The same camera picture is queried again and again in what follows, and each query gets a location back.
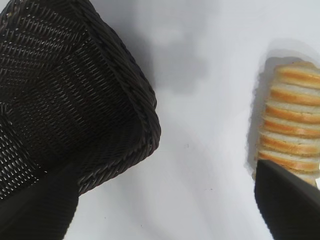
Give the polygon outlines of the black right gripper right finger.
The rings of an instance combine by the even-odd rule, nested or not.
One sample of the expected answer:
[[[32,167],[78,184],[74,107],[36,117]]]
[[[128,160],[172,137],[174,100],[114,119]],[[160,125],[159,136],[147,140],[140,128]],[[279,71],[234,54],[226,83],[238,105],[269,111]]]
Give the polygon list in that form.
[[[320,238],[320,191],[270,160],[259,160],[254,197],[275,240]]]

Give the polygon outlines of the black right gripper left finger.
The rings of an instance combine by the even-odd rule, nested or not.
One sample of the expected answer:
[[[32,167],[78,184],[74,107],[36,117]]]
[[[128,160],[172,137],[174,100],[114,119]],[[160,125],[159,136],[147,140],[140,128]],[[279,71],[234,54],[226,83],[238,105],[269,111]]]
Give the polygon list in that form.
[[[2,240],[62,240],[79,202],[77,173],[61,167],[0,204]]]

